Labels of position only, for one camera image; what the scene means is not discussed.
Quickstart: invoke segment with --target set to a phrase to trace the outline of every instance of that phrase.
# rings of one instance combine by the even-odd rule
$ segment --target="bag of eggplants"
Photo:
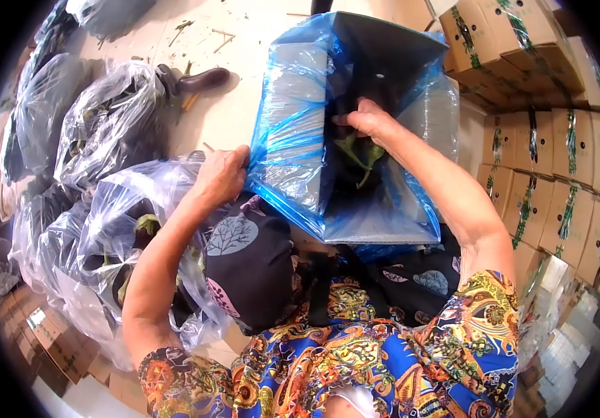
[[[87,284],[117,320],[139,256],[193,187],[203,161],[202,152],[150,161],[116,172],[97,185],[82,229],[77,264]],[[226,313],[214,304],[204,278],[204,243],[227,209],[212,213],[181,259],[172,305],[174,318],[187,318],[202,309],[217,325],[228,323]]]
[[[108,69],[63,120],[54,178],[93,192],[114,172],[165,158],[167,132],[160,113],[168,98],[152,65],[131,60]]]

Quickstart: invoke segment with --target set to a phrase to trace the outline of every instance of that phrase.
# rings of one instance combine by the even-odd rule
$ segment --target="blue plastic liner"
[[[438,242],[432,202],[392,158],[375,166],[381,184],[371,196],[328,205],[335,176],[324,127],[335,100],[352,93],[354,69],[372,68],[390,80],[396,116],[443,76],[446,50],[426,34],[344,12],[288,30],[270,47],[247,189],[326,243]]]

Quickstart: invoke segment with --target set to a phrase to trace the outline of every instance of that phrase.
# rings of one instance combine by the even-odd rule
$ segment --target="purple eggplant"
[[[183,76],[177,82],[177,88],[186,93],[202,93],[213,88],[223,86],[230,77],[230,71],[217,67],[196,74],[195,76]]]

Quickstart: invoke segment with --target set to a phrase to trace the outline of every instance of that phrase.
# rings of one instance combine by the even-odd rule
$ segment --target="eggplant stem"
[[[362,180],[360,180],[360,183],[358,183],[358,185],[355,188],[360,189],[365,184],[365,181],[367,181],[367,179],[369,178],[369,174],[371,171],[372,169],[365,171],[365,176]]]

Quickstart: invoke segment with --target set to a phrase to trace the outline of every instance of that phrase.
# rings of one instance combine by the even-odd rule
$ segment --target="person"
[[[371,137],[425,188],[460,248],[455,293],[446,297],[429,324],[410,328],[394,315],[377,315],[374,299],[379,296],[371,296],[372,286],[365,281],[332,277],[324,326],[308,320],[314,302],[310,299],[282,322],[255,334],[230,369],[187,353],[167,321],[179,260],[199,224],[216,207],[233,201],[246,177],[247,146],[215,151],[140,256],[128,285],[123,332],[154,416],[492,417],[512,412],[519,317],[513,248],[488,195],[467,172],[371,100],[360,99],[357,111],[335,122]],[[236,247],[254,248],[261,240],[256,251],[264,263],[288,257],[290,267],[284,260],[271,269],[295,277],[289,270],[297,268],[292,243],[263,248],[259,237],[264,232],[259,228],[257,236],[250,233],[258,226],[247,213],[260,212],[261,219],[268,214],[256,196],[241,199],[245,204],[233,206],[229,222],[240,222],[238,231],[247,228],[249,235]],[[286,230],[272,228],[270,234],[275,233],[285,237]],[[208,255],[238,254],[232,246],[215,246],[218,251],[208,249]],[[265,258],[272,250],[278,254]],[[256,278],[250,280],[249,273],[262,271],[255,267],[261,264],[257,259],[247,255],[231,260],[239,263],[239,274],[231,278],[240,280],[237,292],[210,286],[231,316],[252,318],[240,325],[256,318],[239,312],[236,305],[242,301],[234,298],[248,297],[253,312],[265,311],[274,299],[274,294],[262,296],[250,289]],[[227,265],[224,260],[212,264]],[[209,270],[208,265],[208,284],[213,281]],[[369,289],[363,290],[363,283]]]

